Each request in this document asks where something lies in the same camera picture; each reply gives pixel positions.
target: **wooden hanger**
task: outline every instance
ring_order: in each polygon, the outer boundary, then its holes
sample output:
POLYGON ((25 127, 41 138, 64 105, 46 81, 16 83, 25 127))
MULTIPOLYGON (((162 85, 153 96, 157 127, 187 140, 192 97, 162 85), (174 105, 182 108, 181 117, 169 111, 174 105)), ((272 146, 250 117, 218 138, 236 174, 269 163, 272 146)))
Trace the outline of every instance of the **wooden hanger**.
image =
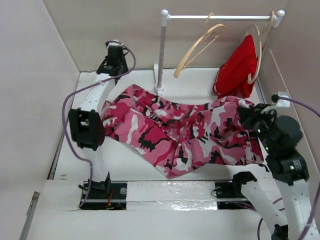
POLYGON ((248 32, 249 32, 249 30, 251 28, 253 28, 255 30, 256 42, 254 43, 254 47, 255 47, 255 52, 258 54, 258 57, 257 57, 258 60, 257 60, 255 74, 254 74, 253 77, 251 76, 251 73, 248 75, 248 79, 247 79, 248 80, 248 84, 253 84, 255 82, 255 80, 257 79, 258 74, 259 74, 259 70, 260 70, 260 66, 261 66, 261 57, 262 57, 261 35, 266 33, 266 32, 268 32, 271 29, 272 24, 274 23, 274 20, 275 20, 275 12, 271 11, 269 13, 269 16, 270 16, 270 22, 266 27, 264 27, 264 29, 262 30, 261 33, 259 31, 259 28, 255 24, 250 25, 249 28, 246 31, 246 35, 248 35, 248 32))
POLYGON ((206 18, 204 27, 205 27, 205 33, 193 44, 193 46, 186 52, 182 60, 180 61, 179 65, 176 67, 176 70, 174 71, 173 76, 175 78, 178 78, 181 71, 185 69, 194 59, 196 59, 207 47, 209 47, 210 44, 212 44, 221 34, 223 30, 226 29, 226 26, 223 24, 217 24, 211 28, 208 27, 208 20, 214 13, 210 13, 209 16, 206 18), (193 57, 190 61, 188 61, 188 58, 190 57, 191 53, 195 50, 195 48, 200 44, 201 42, 205 41, 211 34, 214 33, 215 29, 220 28, 220 31, 218 34, 213 38, 211 42, 209 42, 195 57, 193 57))

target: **clear plastic tape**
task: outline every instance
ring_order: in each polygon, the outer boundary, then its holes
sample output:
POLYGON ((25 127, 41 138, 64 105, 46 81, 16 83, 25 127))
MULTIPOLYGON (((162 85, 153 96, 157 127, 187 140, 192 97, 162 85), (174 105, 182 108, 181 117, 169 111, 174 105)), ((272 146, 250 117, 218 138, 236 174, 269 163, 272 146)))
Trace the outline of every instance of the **clear plastic tape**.
POLYGON ((126 208, 139 211, 217 210, 214 181, 130 181, 126 208))

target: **camouflage pattern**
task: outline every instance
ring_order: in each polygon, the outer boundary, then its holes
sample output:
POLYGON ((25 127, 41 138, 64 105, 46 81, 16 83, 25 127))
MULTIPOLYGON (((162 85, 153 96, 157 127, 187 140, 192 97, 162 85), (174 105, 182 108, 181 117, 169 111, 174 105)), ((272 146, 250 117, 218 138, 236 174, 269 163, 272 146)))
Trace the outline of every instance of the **camouflage pattern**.
POLYGON ((263 163, 257 137, 239 122, 237 107, 250 105, 235 96, 200 105, 180 104, 131 85, 102 119, 106 136, 130 145, 173 178, 207 163, 263 163))

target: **clothes rack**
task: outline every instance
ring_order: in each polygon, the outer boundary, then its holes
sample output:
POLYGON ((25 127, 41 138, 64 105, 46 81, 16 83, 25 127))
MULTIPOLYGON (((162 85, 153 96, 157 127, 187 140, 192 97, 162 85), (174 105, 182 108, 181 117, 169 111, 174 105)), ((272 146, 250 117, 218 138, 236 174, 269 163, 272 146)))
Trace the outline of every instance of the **clothes rack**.
MULTIPOLYGON (((263 53, 268 48, 268 44, 276 32, 277 27, 279 26, 283 16, 285 15, 284 10, 279 10, 274 16, 274 21, 271 29, 267 33, 267 36, 262 45, 262 56, 263 53)), ((170 15, 168 10, 163 9, 161 11, 161 35, 160 35, 160 51, 159 51, 159 62, 153 66, 154 77, 156 79, 156 84, 154 90, 158 95, 162 95, 164 92, 164 85, 162 83, 163 69, 164 69, 164 55, 165 55, 165 40, 166 40, 166 28, 169 20, 206 20, 207 15, 170 15)), ((218 16, 213 15, 208 18, 213 21, 255 21, 255 22, 268 22, 271 19, 271 16, 218 16)))

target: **red cloth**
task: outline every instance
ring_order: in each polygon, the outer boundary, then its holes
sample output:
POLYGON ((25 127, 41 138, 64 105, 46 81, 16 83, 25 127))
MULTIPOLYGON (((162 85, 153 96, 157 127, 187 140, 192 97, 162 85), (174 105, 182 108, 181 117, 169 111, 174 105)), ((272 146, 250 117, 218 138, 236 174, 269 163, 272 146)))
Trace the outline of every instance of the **red cloth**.
POLYGON ((217 73, 212 90, 218 99, 225 96, 242 98, 250 97, 254 83, 248 84, 248 75, 253 78, 257 69, 257 56, 252 35, 244 38, 240 46, 233 52, 217 73))

